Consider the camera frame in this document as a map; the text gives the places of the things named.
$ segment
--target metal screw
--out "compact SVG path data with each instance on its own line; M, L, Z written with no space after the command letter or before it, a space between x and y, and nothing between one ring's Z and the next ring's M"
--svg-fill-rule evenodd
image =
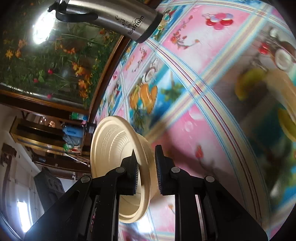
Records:
M123 173L125 171L125 168L124 167L118 167L116 168L116 172L118 173Z
M80 180L82 183L88 183L90 181L90 177L89 176L83 176Z
M209 183L212 183L213 181L215 181L215 178L212 177L212 176L207 176L205 179L206 179Z
M180 171L180 168L178 168L178 167L172 167L171 170L172 170L173 173L178 173Z

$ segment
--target window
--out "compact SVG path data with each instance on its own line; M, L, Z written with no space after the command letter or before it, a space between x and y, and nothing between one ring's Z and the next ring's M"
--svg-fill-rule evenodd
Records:
M26 233L30 229L30 227L32 226L31 222L30 222L30 218L29 218L28 206L25 202L18 201L17 207L18 207L19 214L20 214L20 221L22 224L22 230L24 233Z

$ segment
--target stainless steel thermos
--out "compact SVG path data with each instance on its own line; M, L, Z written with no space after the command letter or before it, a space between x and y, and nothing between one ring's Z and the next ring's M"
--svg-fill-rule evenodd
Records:
M56 0L48 12L56 11L63 22L88 22L142 43L151 36L162 14L136 0Z

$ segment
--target ceiling light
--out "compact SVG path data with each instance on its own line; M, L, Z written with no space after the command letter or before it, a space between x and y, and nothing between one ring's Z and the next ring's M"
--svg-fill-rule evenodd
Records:
M47 40L56 20L55 10L43 12L33 26L33 41L41 44Z

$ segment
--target beige plastic bowl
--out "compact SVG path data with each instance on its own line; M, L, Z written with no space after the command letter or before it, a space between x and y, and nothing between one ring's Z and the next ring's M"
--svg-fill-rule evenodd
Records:
M91 173L93 178L104 176L119 167L123 158L132 151L139 165L137 193L120 196L119 220L133 223L141 219L149 206L150 199L158 189L154 152L148 141L137 134L122 117L109 116L98 124L91 143Z

